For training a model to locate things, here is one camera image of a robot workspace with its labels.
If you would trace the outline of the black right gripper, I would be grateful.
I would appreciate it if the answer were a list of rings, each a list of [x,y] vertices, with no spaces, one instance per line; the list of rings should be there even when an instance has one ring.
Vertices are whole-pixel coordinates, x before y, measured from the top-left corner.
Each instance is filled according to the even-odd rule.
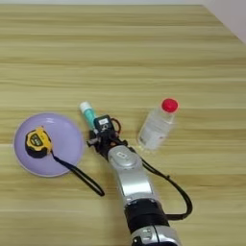
[[[98,133],[97,130],[90,130],[86,144],[88,147],[94,147],[99,155],[106,158],[111,148],[118,145],[127,146],[128,142],[121,140],[115,130],[106,130],[102,133]]]

